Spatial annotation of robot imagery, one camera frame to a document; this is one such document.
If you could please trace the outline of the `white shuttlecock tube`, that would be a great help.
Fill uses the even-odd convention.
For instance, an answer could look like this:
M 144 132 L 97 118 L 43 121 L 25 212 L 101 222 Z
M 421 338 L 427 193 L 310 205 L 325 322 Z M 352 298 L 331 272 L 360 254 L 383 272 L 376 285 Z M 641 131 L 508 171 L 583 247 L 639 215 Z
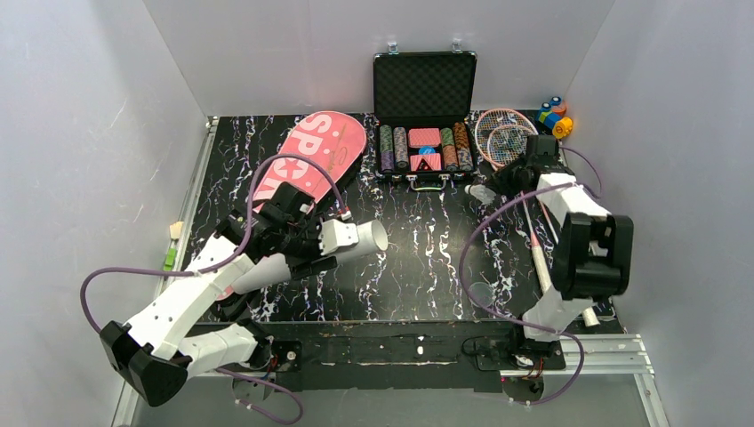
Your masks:
M 227 287 L 226 292 L 247 294 L 267 286 L 332 270 L 343 263 L 386 251 L 389 237 L 382 223 L 377 220 L 354 224 L 333 219 L 321 225 L 311 246 L 313 252 L 303 258 L 286 254 L 272 254 L 261 258 L 250 271 Z

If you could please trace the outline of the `white shuttlecock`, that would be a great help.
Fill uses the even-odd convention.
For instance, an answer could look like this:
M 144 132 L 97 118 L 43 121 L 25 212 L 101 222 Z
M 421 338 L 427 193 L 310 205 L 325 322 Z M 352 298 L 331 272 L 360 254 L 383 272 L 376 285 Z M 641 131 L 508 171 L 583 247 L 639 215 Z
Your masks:
M 464 187 L 464 192 L 476 199 L 481 205 L 490 205 L 498 194 L 484 184 L 470 184 Z

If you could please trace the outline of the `clear tube lid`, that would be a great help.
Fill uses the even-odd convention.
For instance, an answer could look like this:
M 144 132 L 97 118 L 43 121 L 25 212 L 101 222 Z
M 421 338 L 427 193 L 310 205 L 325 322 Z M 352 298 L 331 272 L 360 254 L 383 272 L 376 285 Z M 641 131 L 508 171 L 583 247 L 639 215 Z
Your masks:
M 484 282 L 475 282 L 469 286 L 469 299 L 474 307 L 491 308 L 495 301 L 493 287 Z

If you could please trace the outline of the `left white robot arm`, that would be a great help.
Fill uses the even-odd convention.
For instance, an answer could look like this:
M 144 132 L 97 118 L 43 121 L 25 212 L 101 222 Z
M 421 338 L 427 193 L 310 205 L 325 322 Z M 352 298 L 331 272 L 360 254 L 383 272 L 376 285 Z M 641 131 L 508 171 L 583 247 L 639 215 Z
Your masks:
M 187 271 L 145 309 L 98 331 L 108 362 L 150 406 L 172 399 L 188 379 L 254 359 L 263 334 L 233 324 L 189 337 L 222 296 L 249 294 L 335 266 L 315 227 L 317 197 L 288 182 L 220 221 Z

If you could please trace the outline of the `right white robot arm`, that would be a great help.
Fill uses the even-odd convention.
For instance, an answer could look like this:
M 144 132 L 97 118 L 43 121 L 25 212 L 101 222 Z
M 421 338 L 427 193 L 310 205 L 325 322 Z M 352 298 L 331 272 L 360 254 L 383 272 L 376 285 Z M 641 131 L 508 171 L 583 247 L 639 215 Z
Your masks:
M 551 285 L 521 318 L 525 342 L 554 342 L 589 306 L 625 293 L 634 222 L 606 210 L 561 164 L 554 137 L 528 136 L 524 153 L 497 171 L 493 182 L 506 195 L 523 193 L 542 202 L 560 227 Z

